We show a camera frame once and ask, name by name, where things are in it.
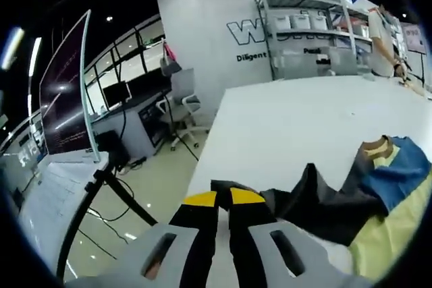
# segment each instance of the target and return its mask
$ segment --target office chair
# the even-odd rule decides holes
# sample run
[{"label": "office chair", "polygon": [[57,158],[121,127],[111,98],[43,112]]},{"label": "office chair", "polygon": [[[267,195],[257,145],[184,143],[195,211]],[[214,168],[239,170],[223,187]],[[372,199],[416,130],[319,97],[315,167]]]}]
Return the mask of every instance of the office chair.
[{"label": "office chair", "polygon": [[177,136],[171,143],[171,151],[176,149],[177,143],[184,136],[189,136],[194,143],[194,147],[198,148],[198,141],[194,137],[194,132],[208,133],[210,128],[205,126],[196,126],[194,115],[200,109],[200,102],[194,93],[194,70],[185,69],[171,75],[171,92],[166,99],[156,103],[156,107],[163,113],[161,121],[169,124],[171,127],[176,125],[171,124],[171,115],[169,114],[169,106],[171,107],[172,122],[175,124],[184,124],[185,127],[177,130]]}]

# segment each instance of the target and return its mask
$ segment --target computer monitor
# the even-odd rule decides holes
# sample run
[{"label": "computer monitor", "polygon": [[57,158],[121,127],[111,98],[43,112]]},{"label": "computer monitor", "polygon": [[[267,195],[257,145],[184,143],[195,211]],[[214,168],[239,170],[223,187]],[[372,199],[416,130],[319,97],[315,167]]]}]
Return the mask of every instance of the computer monitor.
[{"label": "computer monitor", "polygon": [[130,97],[128,86],[124,81],[104,88],[103,94],[107,100],[108,107],[112,107],[117,103],[121,103]]},{"label": "computer monitor", "polygon": [[171,81],[162,74],[161,69],[155,69],[128,82],[132,98],[152,96],[157,92],[169,89]]}]

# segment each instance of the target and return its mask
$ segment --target yellow cloth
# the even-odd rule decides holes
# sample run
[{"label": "yellow cloth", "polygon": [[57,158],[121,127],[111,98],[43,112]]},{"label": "yellow cloth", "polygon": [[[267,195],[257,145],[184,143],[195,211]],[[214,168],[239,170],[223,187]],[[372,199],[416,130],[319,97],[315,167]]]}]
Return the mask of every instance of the yellow cloth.
[{"label": "yellow cloth", "polygon": [[[378,148],[374,148],[372,150],[364,150],[364,151],[366,152],[366,154],[368,156],[372,156],[374,154],[386,151],[388,149],[388,147],[389,147],[389,142],[385,141]],[[373,160],[374,168],[381,167],[381,166],[388,167],[389,165],[391,165],[391,163],[393,162],[393,160],[396,157],[396,155],[398,155],[398,152],[399,152],[399,148],[396,145],[393,145],[393,150],[392,150],[392,152],[391,152],[391,154],[390,154],[389,157],[384,158],[384,157],[381,156],[381,157],[376,158],[376,159]]]},{"label": "yellow cloth", "polygon": [[416,231],[432,189],[432,171],[384,219],[371,217],[351,243],[354,270],[370,279],[381,278]]}]

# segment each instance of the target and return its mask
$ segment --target black cloth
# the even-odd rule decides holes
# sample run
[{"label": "black cloth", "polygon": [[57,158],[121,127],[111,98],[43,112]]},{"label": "black cloth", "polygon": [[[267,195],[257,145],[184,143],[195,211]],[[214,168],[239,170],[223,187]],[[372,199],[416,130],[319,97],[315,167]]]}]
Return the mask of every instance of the black cloth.
[{"label": "black cloth", "polygon": [[[340,191],[329,187],[313,163],[304,169],[292,192],[270,189],[260,192],[273,215],[285,219],[322,239],[348,246],[373,215],[386,215],[381,200],[359,187],[363,177],[374,169],[373,162],[359,149]],[[212,181],[211,189],[225,192],[229,188],[249,189],[233,181]],[[219,201],[224,208],[229,202]]]}]

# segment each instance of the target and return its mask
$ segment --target table surface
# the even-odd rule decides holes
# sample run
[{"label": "table surface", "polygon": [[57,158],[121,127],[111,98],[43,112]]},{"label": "table surface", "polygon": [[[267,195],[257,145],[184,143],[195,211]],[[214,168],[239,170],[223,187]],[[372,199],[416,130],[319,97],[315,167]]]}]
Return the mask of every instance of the table surface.
[{"label": "table surface", "polygon": [[285,80],[228,89],[188,195],[230,180],[291,191],[307,163],[341,188],[363,141],[409,136],[432,160],[432,102],[397,79]]}]

